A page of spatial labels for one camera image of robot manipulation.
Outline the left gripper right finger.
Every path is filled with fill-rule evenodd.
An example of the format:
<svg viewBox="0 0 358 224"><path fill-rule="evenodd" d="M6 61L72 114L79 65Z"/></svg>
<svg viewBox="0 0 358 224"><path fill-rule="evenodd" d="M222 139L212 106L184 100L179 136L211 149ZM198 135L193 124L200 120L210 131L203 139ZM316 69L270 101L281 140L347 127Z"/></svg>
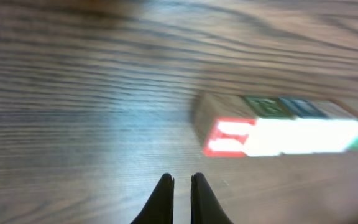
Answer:
<svg viewBox="0 0 358 224"><path fill-rule="evenodd" d="M202 173L191 176L191 224L233 224Z"/></svg>

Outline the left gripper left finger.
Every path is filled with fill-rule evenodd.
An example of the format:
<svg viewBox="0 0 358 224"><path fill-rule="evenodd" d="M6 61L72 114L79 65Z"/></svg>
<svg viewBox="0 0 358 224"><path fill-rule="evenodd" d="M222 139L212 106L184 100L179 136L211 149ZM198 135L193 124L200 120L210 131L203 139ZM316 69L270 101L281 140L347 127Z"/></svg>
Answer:
<svg viewBox="0 0 358 224"><path fill-rule="evenodd" d="M161 176L149 199L131 224L172 224L175 179Z"/></svg>

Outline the red I letter block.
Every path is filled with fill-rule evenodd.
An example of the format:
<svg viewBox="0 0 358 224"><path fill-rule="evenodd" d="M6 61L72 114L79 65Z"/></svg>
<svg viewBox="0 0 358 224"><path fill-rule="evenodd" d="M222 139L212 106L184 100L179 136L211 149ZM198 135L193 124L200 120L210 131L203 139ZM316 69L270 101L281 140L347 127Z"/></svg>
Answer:
<svg viewBox="0 0 358 224"><path fill-rule="evenodd" d="M236 95L203 93L193 124L208 157L245 157L247 142L258 117Z"/></svg>

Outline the cream picture block yellow side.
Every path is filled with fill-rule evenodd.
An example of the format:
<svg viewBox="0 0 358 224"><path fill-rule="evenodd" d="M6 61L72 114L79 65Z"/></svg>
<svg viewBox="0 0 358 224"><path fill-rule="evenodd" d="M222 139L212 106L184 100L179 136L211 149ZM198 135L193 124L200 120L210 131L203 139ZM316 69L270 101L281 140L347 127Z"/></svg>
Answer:
<svg viewBox="0 0 358 224"><path fill-rule="evenodd" d="M293 128L295 117L278 98L241 96L256 114L246 154L250 157L277 156L285 146L285 137Z"/></svg>

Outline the cream block red X side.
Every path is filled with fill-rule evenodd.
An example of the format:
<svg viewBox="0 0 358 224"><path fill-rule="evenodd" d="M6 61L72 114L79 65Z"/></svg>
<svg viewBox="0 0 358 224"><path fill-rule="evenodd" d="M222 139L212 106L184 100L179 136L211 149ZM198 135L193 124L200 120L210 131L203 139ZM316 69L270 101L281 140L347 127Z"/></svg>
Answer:
<svg viewBox="0 0 358 224"><path fill-rule="evenodd" d="M290 154L318 152L324 131L329 126L328 116L309 100L280 97L279 101L295 115L290 132L295 138L295 149L291 149Z"/></svg>

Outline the plain cream block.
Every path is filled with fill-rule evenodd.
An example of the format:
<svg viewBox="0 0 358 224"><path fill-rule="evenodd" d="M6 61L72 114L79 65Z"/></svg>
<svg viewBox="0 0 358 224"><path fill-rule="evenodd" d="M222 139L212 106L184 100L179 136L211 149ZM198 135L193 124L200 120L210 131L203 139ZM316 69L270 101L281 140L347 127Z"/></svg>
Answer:
<svg viewBox="0 0 358 224"><path fill-rule="evenodd" d="M338 100L313 100L312 104L328 119L329 151L347 151L358 138L357 113Z"/></svg>

